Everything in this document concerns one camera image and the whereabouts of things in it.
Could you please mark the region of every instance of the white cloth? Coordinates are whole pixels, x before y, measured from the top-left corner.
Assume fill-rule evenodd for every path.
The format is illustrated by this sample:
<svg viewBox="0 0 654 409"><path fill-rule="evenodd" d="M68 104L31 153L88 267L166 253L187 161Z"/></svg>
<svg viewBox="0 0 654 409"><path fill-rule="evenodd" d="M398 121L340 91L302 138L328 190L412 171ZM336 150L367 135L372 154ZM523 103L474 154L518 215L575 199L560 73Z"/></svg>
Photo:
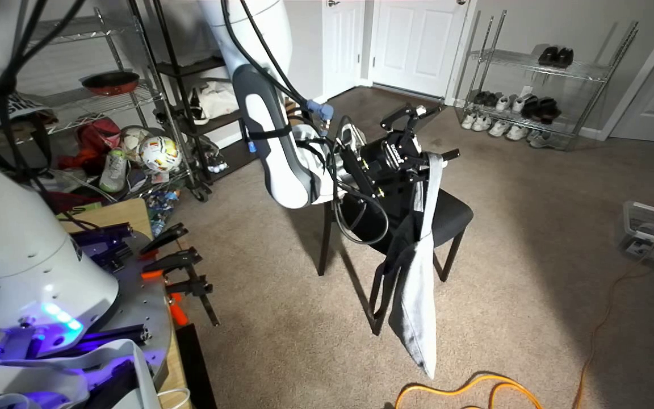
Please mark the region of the white cloth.
<svg viewBox="0 0 654 409"><path fill-rule="evenodd" d="M421 190L416 204L423 208L421 241L407 269L400 295L403 344L414 361L433 380L437 375L437 299L433 299L433 215L444 181L444 159L429 158L429 183Z"/></svg>

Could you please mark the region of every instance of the black chair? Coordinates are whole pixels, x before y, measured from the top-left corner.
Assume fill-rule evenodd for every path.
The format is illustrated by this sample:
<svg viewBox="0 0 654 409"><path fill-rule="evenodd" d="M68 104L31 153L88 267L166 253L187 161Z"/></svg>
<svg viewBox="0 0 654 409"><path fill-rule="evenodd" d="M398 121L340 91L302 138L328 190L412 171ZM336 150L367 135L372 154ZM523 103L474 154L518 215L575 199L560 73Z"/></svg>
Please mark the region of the black chair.
<svg viewBox="0 0 654 409"><path fill-rule="evenodd" d="M375 241L387 231L384 238L372 243L371 249L375 249L381 256L389 256L389 251L395 253L395 233L407 219L403 200L407 200L407 199L405 196L389 196L389 199L377 200L389 216L389 231L387 231L384 216L379 211L375 211L375 208L367 208L361 199L346 196L338 204L340 216L344 216L344 226L348 226L352 231L352 235L361 241ZM457 253L462 249L462 241L463 241L463 235L466 235L466 227L470 220L473 220L473 209L466 203L449 196L448 192L439 193L437 215L433 215L433 243L437 243L437 249L441 249L444 243L453 241L444 267L441 267L439 258L433 256L433 267L439 270L441 283L445 283L449 276L449 269L457 259ZM335 224L336 224L335 204L324 204L324 231L323 231L323 251L321 251L319 276L328 273L328 253L330 253ZM352 286L361 301L361 307L367 317L372 334L379 334L381 324L384 324L387 311L389 311L389 306L394 301L398 276L390 276L384 269L377 269L377 273L372 277L371 301L367 301L363 288L361 288L361 283L357 277L357 270L352 267L352 259L344 245L338 249L338 256L346 261L346 269L348 269Z"/></svg>

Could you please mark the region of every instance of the wire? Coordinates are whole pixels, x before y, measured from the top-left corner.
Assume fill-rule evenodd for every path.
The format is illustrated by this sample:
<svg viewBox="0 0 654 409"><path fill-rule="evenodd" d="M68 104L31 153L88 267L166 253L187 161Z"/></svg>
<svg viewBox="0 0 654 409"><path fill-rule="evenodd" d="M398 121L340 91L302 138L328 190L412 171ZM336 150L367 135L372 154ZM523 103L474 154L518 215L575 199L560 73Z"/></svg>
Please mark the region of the wire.
<svg viewBox="0 0 654 409"><path fill-rule="evenodd" d="M11 59L5 66L2 76L0 76L0 127L5 131L5 138L8 138L9 148L11 148L13 171L19 176L23 176L26 183L34 185L39 196L43 196L43 200L53 208L53 203L45 196L47 190L34 176L34 171L28 165L28 159L23 158L23 153L17 145L17 138L13 138L13 132L11 132L11 119L9 119L9 96L17 91L17 76L20 73L20 68L36 52L42 52L78 17L78 11L82 10L84 0L76 0L72 7L67 11L67 17L56 24L56 28L53 32L47 32L36 45L31 45L28 50L45 4L47 4L47 0L36 0L34 2L34 10L30 15L30 21L28 21L26 29L23 29L23 37L17 43L17 52L11 52Z"/></svg>
<svg viewBox="0 0 654 409"><path fill-rule="evenodd" d="M244 48L244 43L238 41L236 32L235 32L235 28L231 28L230 0L221 0L222 21L226 21L228 35L230 35L230 39L235 41L236 50L255 66L255 71L257 71L265 83L271 83L274 89L279 89L279 91L281 91L283 96L288 96L291 101L296 101L296 103L300 104L300 112L302 112L302 123L307 123L308 127L315 131L315 125L313 125L313 121L311 121L311 117L308 117L307 99L304 99L304 96L291 84L291 79L287 78L283 68L279 66L277 58L272 54L271 45L265 43L265 39L264 39L264 35L261 35L261 29L258 29L258 26L257 26L250 7L245 4L245 0L240 0L240 7L244 7L244 11L245 11L245 17L247 17L247 21L250 21L250 26L253 26L255 37L258 39L264 52L269 54L271 65L274 66L274 71L277 71L277 76L279 76L279 79L281 79L283 84L281 84L279 79L274 79L274 78ZM311 148L308 144L323 144L323 145L328 145L324 158L323 158L321 153L315 153L315 148ZM389 219L389 215L381 209L381 204L379 204L375 199L371 199L371 196L365 196L365 193L354 193L354 192L352 192L354 196L359 196L361 200L365 200L367 204L372 204L372 208L379 211L379 216L384 219L384 231L381 231L381 235L379 235L377 238L361 241L361 238L354 237L352 231L348 227L346 216L344 216L344 211L340 211L340 196L338 196L338 190L340 190L340 186L338 186L338 176L336 176L336 173L338 173L338 171L336 171L336 154L338 154L338 148L340 148L340 145L338 145L336 141L331 141L331 138L302 141L302 145L297 145L297 148L304 148L304 150L308 150L311 154L315 154L319 161L323 165L323 169L330 173L330 177L331 177L331 211L336 215L336 226L344 231L344 235L346 235L350 241L372 245L372 243L379 243L384 237L389 237L389 231L390 231L390 219Z"/></svg>
<svg viewBox="0 0 654 409"><path fill-rule="evenodd" d="M506 375L500 375L500 374L474 374L474 375L468 377L466 384L462 384L455 391L433 388L433 387L426 387L426 384L409 384L409 387L405 387L398 393L395 409L400 409L405 398L409 393L416 393L416 391L423 391L423 393L429 393L429 395L441 395L441 398L458 398L458 395L468 393L473 387L484 384L484 382L496 382L496 387L490 388L490 395L489 395L489 409L496 407L497 393L501 388L512 388L512 391L521 393L526 403L531 403L534 409L543 409L541 400L526 387L523 387L521 382L515 382L515 380L512 380Z"/></svg>
<svg viewBox="0 0 654 409"><path fill-rule="evenodd" d="M82 219L76 219L76 216L68 215L68 211L62 211L62 216L64 216L64 219L56 219L56 220L72 224L72 226L78 226L78 227L84 231L84 233L102 231L101 226L88 224L88 220L82 220Z"/></svg>
<svg viewBox="0 0 654 409"><path fill-rule="evenodd" d="M258 29L258 26L257 26L257 21L255 21L250 7L245 4L245 0L240 0L240 7L244 7L244 11L245 11L245 17L247 17L247 21L250 21L250 26L253 26L253 29L255 29L258 43L261 43L265 58L272 61L272 66L277 68L281 83L283 83L287 89L296 96L297 104L300 104L302 112L304 112L304 110L307 110L307 99L304 99L304 96L302 96L302 93L291 84L291 79L283 76L279 61L277 61L274 54L272 54L272 48L265 43L265 39L264 39L264 35L261 35L261 29Z"/></svg>
<svg viewBox="0 0 654 409"><path fill-rule="evenodd" d="M235 28L231 28L231 19L230 19L230 0L221 0L221 11L222 11L222 26L228 28L228 35L231 37L236 50L255 66L255 71L274 89L279 89L281 93L291 96L291 91L277 83L264 66L257 65L257 59L244 48L244 43L238 41Z"/></svg>
<svg viewBox="0 0 654 409"><path fill-rule="evenodd" d="M589 375L591 365L592 365L596 358L597 358L597 340L600 340L600 332L605 329L605 325L608 324L608 319L610 319L610 315L614 315L616 294L618 294L619 284L632 283L632 279L639 279L639 277L644 277L644 276L648 276L648 273L632 273L632 270L627 270L625 276L616 277L616 283L610 284L608 295L607 295L605 315L601 315L601 319L596 324L596 327L592 327L592 332L591 332L591 353L589 353L589 358L583 360L581 371L579 371L579 382L576 382L572 409L581 409L583 382L587 382L587 375Z"/></svg>
<svg viewBox="0 0 654 409"><path fill-rule="evenodd" d="M183 398L181 398L177 404L172 404L170 409L187 407L187 403L191 400L191 391L189 391L187 387L159 391L159 398L172 395L172 393L181 393Z"/></svg>

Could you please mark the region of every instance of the shoe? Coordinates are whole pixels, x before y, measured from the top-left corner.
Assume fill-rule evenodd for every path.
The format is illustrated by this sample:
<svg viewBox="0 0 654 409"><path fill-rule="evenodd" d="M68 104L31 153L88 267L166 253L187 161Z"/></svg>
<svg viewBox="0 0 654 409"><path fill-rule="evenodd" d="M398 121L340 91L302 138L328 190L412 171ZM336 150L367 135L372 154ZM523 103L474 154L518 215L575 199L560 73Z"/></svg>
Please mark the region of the shoe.
<svg viewBox="0 0 654 409"><path fill-rule="evenodd" d="M484 108L496 108L496 103L500 101L500 96L501 96L501 93L480 91L473 103L474 103L474 104L484 104Z"/></svg>
<svg viewBox="0 0 654 409"><path fill-rule="evenodd" d="M543 101L538 101L538 108L535 108L531 119L543 123L543 125L553 125L559 117L560 117L560 110L556 108L556 101L543 99Z"/></svg>
<svg viewBox="0 0 654 409"><path fill-rule="evenodd" d="M523 123L513 123L506 138L509 141L523 141L530 135L530 127Z"/></svg>
<svg viewBox="0 0 654 409"><path fill-rule="evenodd" d="M575 61L575 50L560 48L560 50L556 52L555 66L556 66L556 68L567 68L567 66L572 66L572 61Z"/></svg>
<svg viewBox="0 0 654 409"><path fill-rule="evenodd" d="M492 125L490 117L480 117L478 123L473 125L474 132L489 132L489 127Z"/></svg>
<svg viewBox="0 0 654 409"><path fill-rule="evenodd" d="M509 127L512 127L509 121L496 121L489 135L496 136L496 138L500 138L500 136L506 135Z"/></svg>
<svg viewBox="0 0 654 409"><path fill-rule="evenodd" d="M538 58L538 66L555 66L559 59L559 48L546 48Z"/></svg>
<svg viewBox="0 0 654 409"><path fill-rule="evenodd" d="M496 112L506 112L512 108L512 96L501 96L500 103L496 103Z"/></svg>
<svg viewBox="0 0 654 409"><path fill-rule="evenodd" d="M515 99L512 104L512 112L523 115L530 99L534 99L534 96L530 93L530 96Z"/></svg>
<svg viewBox="0 0 654 409"><path fill-rule="evenodd" d="M553 144L553 138L550 138L550 135L546 131L531 131L526 141L535 150L553 150L555 148L555 144Z"/></svg>
<svg viewBox="0 0 654 409"><path fill-rule="evenodd" d="M538 99L535 96L526 96L524 108L521 110L521 115L524 119L534 119L538 112Z"/></svg>
<svg viewBox="0 0 654 409"><path fill-rule="evenodd" d="M473 125L478 123L478 119L480 119L478 115L468 115L468 117L463 119L462 127L463 127L463 131L473 131Z"/></svg>

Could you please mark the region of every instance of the blue led light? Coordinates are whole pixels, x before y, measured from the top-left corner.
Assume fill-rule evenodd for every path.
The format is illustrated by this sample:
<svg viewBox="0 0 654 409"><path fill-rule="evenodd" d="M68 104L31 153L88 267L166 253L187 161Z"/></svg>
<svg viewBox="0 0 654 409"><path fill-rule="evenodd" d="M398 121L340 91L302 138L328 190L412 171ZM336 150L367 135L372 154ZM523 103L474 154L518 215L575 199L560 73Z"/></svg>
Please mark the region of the blue led light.
<svg viewBox="0 0 654 409"><path fill-rule="evenodd" d="M82 324L76 321L71 315L67 315L53 303L43 303L43 311L67 327L67 341L76 341L80 337Z"/></svg>

